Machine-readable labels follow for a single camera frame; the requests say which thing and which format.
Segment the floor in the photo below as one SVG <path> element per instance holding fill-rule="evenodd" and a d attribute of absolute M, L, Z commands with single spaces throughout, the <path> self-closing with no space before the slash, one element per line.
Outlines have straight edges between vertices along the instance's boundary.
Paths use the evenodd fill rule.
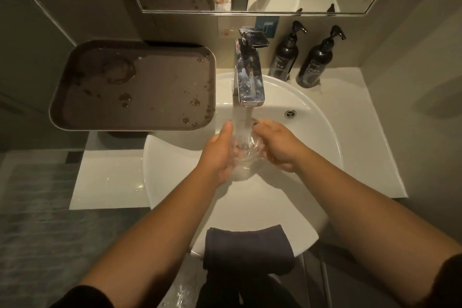
<path fill-rule="evenodd" d="M 21 150 L 0 155 L 0 308 L 45 308 L 149 209 L 69 211 L 79 152 Z M 194 307 L 206 271 L 187 255 L 159 307 Z M 308 308 L 303 257 L 278 277 Z"/>

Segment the white countertop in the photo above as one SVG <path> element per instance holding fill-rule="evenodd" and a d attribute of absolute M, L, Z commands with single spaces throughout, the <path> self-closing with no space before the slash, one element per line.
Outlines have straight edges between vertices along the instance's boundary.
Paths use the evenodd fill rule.
<path fill-rule="evenodd" d="M 219 69 L 218 73 L 231 69 Z M 391 198 L 407 197 L 360 69 L 327 69 L 321 85 L 303 89 L 332 124 L 340 142 L 344 170 Z M 70 209 L 148 207 L 143 188 L 144 138 L 114 138 L 90 132 L 72 195 Z M 313 224 L 320 231 L 325 214 Z"/>

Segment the black sleeve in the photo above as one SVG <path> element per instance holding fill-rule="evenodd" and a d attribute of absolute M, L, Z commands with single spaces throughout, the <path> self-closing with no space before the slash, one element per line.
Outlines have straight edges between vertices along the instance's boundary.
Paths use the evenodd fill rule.
<path fill-rule="evenodd" d="M 430 296 L 419 307 L 462 307 L 462 253 L 449 258 L 443 264 L 436 276 Z"/>
<path fill-rule="evenodd" d="M 100 290 L 91 286 L 76 286 L 50 308 L 114 308 Z"/>

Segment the faucet handle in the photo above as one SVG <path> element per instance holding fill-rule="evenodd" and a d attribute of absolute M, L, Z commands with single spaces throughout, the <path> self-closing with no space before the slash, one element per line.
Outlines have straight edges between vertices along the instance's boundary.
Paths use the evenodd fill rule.
<path fill-rule="evenodd" d="M 268 38 L 262 31 L 256 31 L 252 27 L 241 27 L 239 33 L 245 44 L 254 49 L 269 47 Z"/>

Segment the white sink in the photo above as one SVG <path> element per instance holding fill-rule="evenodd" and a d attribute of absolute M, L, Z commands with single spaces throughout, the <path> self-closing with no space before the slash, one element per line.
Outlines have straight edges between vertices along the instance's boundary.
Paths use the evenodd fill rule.
<path fill-rule="evenodd" d="M 303 143 L 343 168 L 342 156 L 332 126 L 320 109 L 290 84 L 264 76 L 266 101 L 253 110 L 254 118 L 283 123 Z M 232 73 L 217 76 L 215 117 L 197 131 L 155 131 L 147 136 L 143 154 L 143 174 L 151 208 L 162 201 L 190 173 L 199 161 L 205 141 L 219 132 L 232 116 Z M 287 118 L 288 110 L 296 112 Z M 191 243 L 192 253 L 204 253 L 205 233 L 214 227 L 250 231 L 281 224 L 294 255 L 307 250 L 318 239 L 326 218 L 319 218 L 319 204 L 292 173 L 258 161 L 251 173 L 236 171 L 221 186 Z"/>

